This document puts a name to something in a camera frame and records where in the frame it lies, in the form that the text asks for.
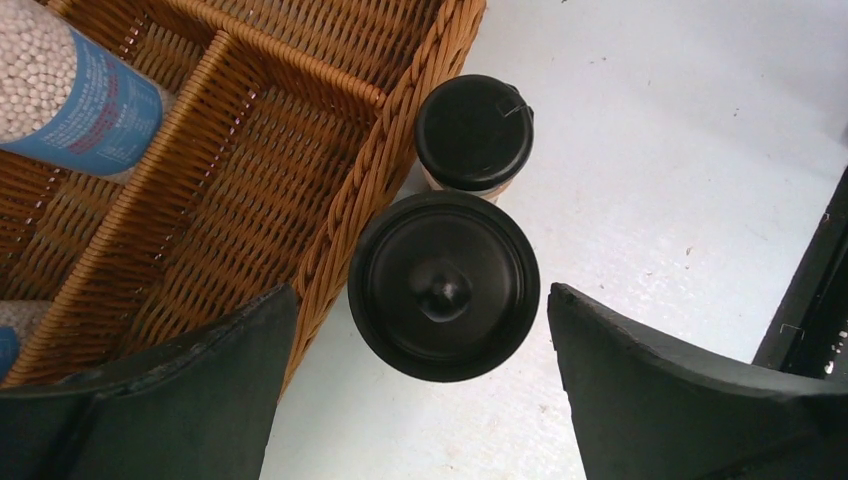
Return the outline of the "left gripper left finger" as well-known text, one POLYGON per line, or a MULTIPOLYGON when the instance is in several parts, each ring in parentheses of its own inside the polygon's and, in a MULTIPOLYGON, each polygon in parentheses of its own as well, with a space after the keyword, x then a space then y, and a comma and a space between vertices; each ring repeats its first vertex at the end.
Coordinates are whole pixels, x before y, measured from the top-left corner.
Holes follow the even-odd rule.
POLYGON ((256 479, 297 328, 277 286, 164 343, 1 393, 5 479, 256 479))

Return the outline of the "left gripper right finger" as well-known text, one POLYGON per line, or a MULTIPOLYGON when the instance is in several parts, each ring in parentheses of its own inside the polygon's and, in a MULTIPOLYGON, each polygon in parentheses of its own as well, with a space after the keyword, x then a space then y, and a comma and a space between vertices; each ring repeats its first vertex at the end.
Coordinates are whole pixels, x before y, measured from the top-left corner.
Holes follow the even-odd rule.
POLYGON ((552 285, 548 322, 590 479, 843 479, 847 388, 754 366, 552 285))

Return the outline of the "silver-lid salt jar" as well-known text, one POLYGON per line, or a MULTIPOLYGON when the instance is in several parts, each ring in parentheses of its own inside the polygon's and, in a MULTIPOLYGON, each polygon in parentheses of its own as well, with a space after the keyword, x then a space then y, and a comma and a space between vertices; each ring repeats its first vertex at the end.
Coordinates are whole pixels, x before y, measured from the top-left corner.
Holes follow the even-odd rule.
POLYGON ((50 307, 50 301, 1 301, 1 379, 10 371, 30 334, 50 307))
POLYGON ((1 148, 126 183, 175 97, 34 1, 1 4, 1 148))

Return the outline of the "black-lid white spice jar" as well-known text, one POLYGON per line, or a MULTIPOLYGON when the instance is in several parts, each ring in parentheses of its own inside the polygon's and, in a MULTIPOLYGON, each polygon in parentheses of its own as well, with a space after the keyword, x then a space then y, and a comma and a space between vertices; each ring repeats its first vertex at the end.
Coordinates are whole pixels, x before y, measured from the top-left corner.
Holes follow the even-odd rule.
POLYGON ((532 329, 539 265, 495 204, 433 191, 393 204, 363 230, 348 301, 368 347, 410 377, 451 383, 487 374, 532 329))

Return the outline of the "small black pepper jar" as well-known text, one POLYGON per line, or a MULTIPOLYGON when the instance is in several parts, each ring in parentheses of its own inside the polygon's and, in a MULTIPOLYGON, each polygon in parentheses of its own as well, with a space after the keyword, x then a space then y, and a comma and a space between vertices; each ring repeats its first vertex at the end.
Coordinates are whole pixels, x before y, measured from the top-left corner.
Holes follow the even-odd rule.
POLYGON ((414 142, 431 189, 495 203, 527 164, 534 133, 534 111, 516 87, 467 74, 427 96, 415 119, 414 142))

